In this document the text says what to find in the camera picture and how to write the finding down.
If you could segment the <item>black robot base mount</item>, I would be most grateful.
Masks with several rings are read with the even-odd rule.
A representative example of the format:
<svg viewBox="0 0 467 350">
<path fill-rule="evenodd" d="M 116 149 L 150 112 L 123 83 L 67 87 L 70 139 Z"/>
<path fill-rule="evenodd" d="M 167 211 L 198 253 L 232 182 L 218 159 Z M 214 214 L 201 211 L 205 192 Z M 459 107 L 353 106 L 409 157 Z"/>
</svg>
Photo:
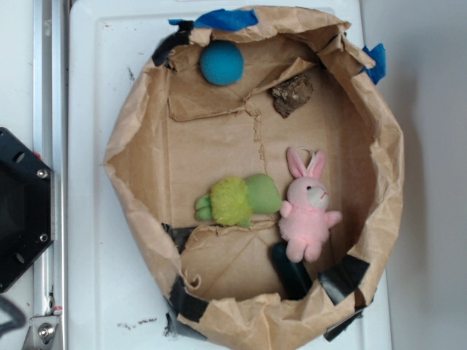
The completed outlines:
<svg viewBox="0 0 467 350">
<path fill-rule="evenodd" d="M 1 292 L 52 243 L 53 171 L 1 128 Z"/>
</svg>

